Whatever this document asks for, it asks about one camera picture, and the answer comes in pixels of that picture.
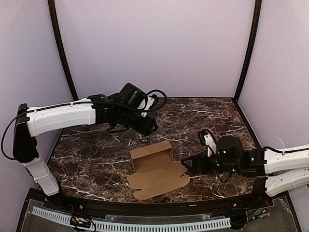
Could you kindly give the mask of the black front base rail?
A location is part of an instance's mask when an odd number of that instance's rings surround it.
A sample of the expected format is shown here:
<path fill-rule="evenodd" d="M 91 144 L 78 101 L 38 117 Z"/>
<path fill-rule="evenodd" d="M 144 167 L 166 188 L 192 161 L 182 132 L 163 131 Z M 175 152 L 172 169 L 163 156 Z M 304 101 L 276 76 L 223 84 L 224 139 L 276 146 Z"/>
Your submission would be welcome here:
<path fill-rule="evenodd" d="M 54 209 L 74 209 L 77 214 L 103 218 L 116 216 L 188 216 L 210 214 L 212 216 L 239 216 L 246 212 L 273 206 L 269 197 L 246 194 L 238 197 L 184 203 L 116 203 L 88 200 L 70 196 L 42 197 L 44 205 Z"/>

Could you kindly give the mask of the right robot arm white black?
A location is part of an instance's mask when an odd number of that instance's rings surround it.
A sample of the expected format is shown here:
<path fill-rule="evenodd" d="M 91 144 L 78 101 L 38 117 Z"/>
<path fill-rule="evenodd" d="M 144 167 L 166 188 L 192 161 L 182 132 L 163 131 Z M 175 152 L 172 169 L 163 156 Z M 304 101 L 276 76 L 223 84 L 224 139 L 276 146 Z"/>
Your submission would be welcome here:
<path fill-rule="evenodd" d="M 255 188 L 269 197 L 309 182 L 308 145 L 245 150 L 238 137 L 223 136 L 214 141 L 210 135 L 205 135 L 201 143 L 206 151 L 181 160 L 192 174 L 215 171 L 258 177 Z"/>

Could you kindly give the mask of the small green circuit board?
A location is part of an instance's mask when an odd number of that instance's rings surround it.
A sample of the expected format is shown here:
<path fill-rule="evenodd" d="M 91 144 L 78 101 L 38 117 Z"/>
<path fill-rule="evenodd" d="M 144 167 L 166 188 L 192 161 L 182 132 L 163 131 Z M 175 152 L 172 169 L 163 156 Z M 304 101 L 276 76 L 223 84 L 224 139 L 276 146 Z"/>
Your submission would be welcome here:
<path fill-rule="evenodd" d="M 90 228 L 91 222 L 82 217 L 71 216 L 70 225 L 75 227 Z"/>

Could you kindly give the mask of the right black frame post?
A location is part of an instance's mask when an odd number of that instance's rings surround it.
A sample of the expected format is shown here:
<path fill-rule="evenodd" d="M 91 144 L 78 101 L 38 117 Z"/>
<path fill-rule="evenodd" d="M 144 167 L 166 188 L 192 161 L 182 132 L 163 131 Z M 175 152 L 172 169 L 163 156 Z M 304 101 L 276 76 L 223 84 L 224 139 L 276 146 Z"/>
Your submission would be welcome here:
<path fill-rule="evenodd" d="M 236 102 L 239 101 L 241 92 L 245 83 L 245 79 L 247 76 L 247 72 L 249 69 L 253 48 L 255 44 L 255 39 L 257 35 L 258 25 L 259 25 L 259 19 L 260 19 L 260 13 L 261 13 L 261 7 L 262 7 L 262 0 L 256 0 L 254 3 L 254 11 L 253 11 L 253 19 L 252 19 L 252 25 L 250 30 L 250 35 L 248 39 L 247 49 L 238 81 L 238 85 L 235 91 L 234 100 Z"/>

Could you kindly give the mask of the left black frame post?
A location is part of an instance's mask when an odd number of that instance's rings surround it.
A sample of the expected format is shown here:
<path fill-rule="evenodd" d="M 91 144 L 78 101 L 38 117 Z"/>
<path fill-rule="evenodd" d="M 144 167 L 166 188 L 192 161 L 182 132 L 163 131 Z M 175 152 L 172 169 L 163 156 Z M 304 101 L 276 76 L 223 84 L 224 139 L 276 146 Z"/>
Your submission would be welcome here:
<path fill-rule="evenodd" d="M 51 18 L 51 23 L 52 23 L 52 28 L 53 28 L 53 33 L 54 33 L 54 38 L 59 54 L 59 58 L 61 61 L 61 65 L 63 68 L 63 72 L 66 78 L 67 85 L 70 90 L 70 94 L 72 96 L 73 100 L 78 100 L 78 94 L 73 82 L 73 78 L 70 72 L 69 64 L 67 61 L 61 33 L 60 33 L 60 27 L 59 27 L 59 22 L 58 22 L 58 17 L 57 17 L 57 12 L 56 12 L 56 1 L 55 0 L 48 0 L 48 7 L 49 7 L 49 14 Z"/>

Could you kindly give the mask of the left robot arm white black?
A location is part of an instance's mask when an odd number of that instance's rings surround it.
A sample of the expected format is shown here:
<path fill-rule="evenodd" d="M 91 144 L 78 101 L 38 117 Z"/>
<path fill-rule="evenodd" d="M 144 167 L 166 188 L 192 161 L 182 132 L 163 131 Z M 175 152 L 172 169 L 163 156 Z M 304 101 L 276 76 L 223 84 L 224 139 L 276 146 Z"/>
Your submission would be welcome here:
<path fill-rule="evenodd" d="M 109 133 L 117 125 L 125 130 L 133 129 L 141 135 L 150 135 L 157 130 L 156 120 L 148 116 L 158 109 L 159 98 L 150 91 L 145 93 L 127 83 L 120 92 L 106 96 L 91 95 L 86 98 L 45 107 L 28 107 L 21 104 L 14 124 L 13 155 L 24 165 L 44 194 L 53 196 L 60 186 L 46 162 L 37 150 L 36 137 L 50 131 L 80 125 L 109 124 Z"/>

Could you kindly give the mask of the black frame post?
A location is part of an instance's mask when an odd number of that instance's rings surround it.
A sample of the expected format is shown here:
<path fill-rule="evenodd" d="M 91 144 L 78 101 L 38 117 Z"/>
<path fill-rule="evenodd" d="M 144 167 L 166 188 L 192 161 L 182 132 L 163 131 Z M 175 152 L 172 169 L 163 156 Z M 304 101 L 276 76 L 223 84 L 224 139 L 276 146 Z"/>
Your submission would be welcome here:
<path fill-rule="evenodd" d="M 57 12 L 56 12 L 56 1 L 55 0 L 48 0 L 48 7 L 49 7 L 49 14 L 51 18 L 51 23 L 52 23 L 52 28 L 53 28 L 53 33 L 54 33 L 54 38 L 59 54 L 59 58 L 61 61 L 61 65 L 63 68 L 63 72 L 66 78 L 67 85 L 70 90 L 70 94 L 72 96 L 73 100 L 78 100 L 78 94 L 73 82 L 73 78 L 70 72 L 69 64 L 67 61 L 61 33 L 60 33 L 60 27 L 59 27 L 59 22 L 58 22 L 58 17 L 57 17 Z"/>
<path fill-rule="evenodd" d="M 255 44 L 255 39 L 257 35 L 258 25 L 259 25 L 259 19 L 260 19 L 260 13 L 261 13 L 261 7 L 262 7 L 262 0 L 256 0 L 254 3 L 254 11 L 253 11 L 253 19 L 252 19 L 252 25 L 250 30 L 250 35 L 248 39 L 247 49 L 238 81 L 238 85 L 235 91 L 234 100 L 236 102 L 239 101 L 241 92 L 245 83 L 245 79 L 247 76 L 247 72 L 249 69 L 253 48 Z"/>

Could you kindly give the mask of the brown cardboard box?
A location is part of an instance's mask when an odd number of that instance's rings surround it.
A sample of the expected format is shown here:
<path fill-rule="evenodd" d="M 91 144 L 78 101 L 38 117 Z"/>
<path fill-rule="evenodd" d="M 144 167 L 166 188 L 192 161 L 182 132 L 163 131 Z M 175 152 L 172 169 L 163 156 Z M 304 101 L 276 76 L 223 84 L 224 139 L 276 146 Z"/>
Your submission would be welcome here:
<path fill-rule="evenodd" d="M 187 168 L 173 160 L 173 147 L 169 141 L 130 151 L 134 173 L 127 177 L 134 197 L 147 200 L 185 187 L 190 182 Z"/>

